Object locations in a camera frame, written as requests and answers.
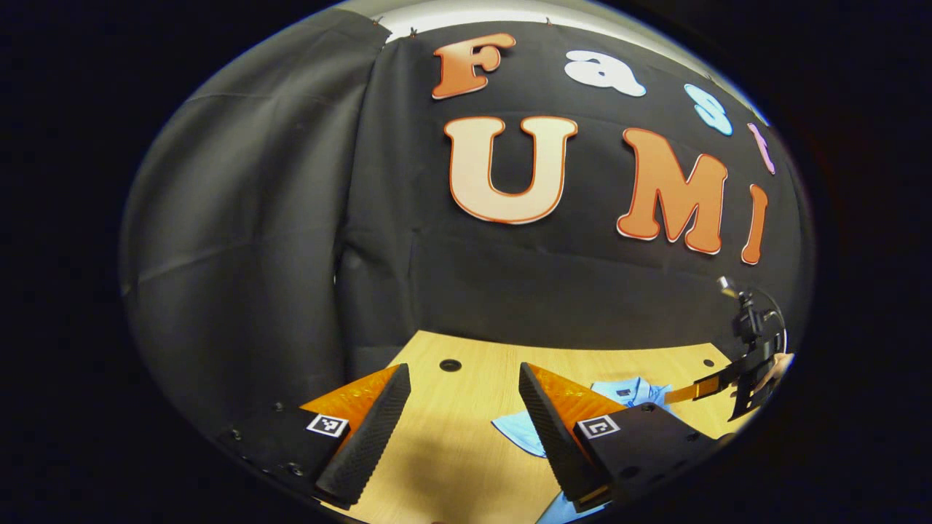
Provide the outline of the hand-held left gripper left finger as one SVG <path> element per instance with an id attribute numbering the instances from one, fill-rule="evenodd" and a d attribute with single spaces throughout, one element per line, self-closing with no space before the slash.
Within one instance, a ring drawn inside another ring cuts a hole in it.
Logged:
<path id="1" fill-rule="evenodd" d="M 303 499 L 358 503 L 411 392 L 405 362 L 303 405 L 282 402 L 223 425 L 216 442 L 272 484 Z"/>

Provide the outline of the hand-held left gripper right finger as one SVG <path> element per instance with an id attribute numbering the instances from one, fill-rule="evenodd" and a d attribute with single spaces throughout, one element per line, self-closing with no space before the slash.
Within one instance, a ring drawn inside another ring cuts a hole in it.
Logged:
<path id="1" fill-rule="evenodd" d="M 518 390 L 557 484 L 579 511 L 638 501 L 719 447 L 656 402 L 626 407 L 530 362 L 520 365 Z"/>

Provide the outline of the light blue T-shirt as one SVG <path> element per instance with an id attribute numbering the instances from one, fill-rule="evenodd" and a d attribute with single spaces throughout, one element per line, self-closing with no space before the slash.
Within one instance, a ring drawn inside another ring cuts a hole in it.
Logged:
<path id="1" fill-rule="evenodd" d="M 635 377 L 623 379 L 623 381 L 593 382 L 591 388 L 597 394 L 606 396 L 606 398 L 618 402 L 623 407 L 632 408 L 641 405 L 643 402 L 656 402 L 663 410 L 676 418 L 679 417 L 665 401 L 665 395 L 667 392 L 671 392 L 671 386 L 669 385 L 652 385 L 642 377 Z M 530 455 L 545 458 L 545 448 L 540 443 L 540 438 L 536 433 L 528 411 L 524 410 L 496 418 L 491 424 L 516 447 L 521 448 Z M 607 507 L 608 504 L 603 504 L 579 512 L 566 495 L 559 492 L 549 503 L 546 510 L 542 512 L 535 524 L 569 524 L 569 522 L 580 520 L 586 515 L 600 513 Z"/>

